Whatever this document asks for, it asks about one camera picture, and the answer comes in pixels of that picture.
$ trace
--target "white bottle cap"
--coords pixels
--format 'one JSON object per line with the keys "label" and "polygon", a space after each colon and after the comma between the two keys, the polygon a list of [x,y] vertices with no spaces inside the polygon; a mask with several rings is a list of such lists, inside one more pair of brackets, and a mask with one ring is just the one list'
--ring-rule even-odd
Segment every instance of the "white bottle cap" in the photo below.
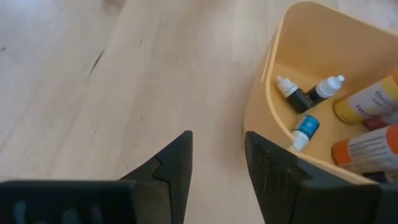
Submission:
{"label": "white bottle cap", "polygon": [[322,80],[319,84],[317,84],[315,90],[320,97],[326,99],[333,96],[337,90],[341,88],[343,81],[344,76],[342,75],[337,77],[329,77],[328,79]]}
{"label": "white bottle cap", "polygon": [[301,131],[294,130],[293,134],[293,147],[296,152],[300,152],[310,141],[310,138]]}
{"label": "white bottle cap", "polygon": [[283,78],[283,77],[276,77],[276,80],[278,81],[278,89],[282,92],[285,98],[290,96],[292,93],[294,93],[298,87],[290,81],[288,78]]}

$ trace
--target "bottle label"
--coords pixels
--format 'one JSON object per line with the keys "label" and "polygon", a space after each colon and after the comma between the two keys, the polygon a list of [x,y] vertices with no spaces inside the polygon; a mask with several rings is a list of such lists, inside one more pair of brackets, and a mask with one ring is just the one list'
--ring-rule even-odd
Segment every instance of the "bottle label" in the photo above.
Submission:
{"label": "bottle label", "polygon": [[319,128],[319,121],[313,116],[305,115],[300,122],[297,123],[295,130],[306,134],[310,139]]}
{"label": "bottle label", "polygon": [[335,105],[335,111],[348,124],[374,115],[398,110],[398,86],[392,76],[355,93]]}
{"label": "bottle label", "polygon": [[340,167],[356,173],[398,170],[397,134],[398,126],[389,126],[350,139],[345,149],[336,144],[334,151],[348,150],[347,163]]}

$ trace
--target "yellow label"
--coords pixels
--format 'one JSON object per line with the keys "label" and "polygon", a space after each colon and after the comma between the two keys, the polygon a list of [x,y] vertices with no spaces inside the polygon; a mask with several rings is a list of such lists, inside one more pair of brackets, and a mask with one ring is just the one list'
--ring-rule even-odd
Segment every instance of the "yellow label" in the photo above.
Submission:
{"label": "yellow label", "polygon": [[396,102],[398,102],[398,88],[392,76],[381,80],[383,90]]}

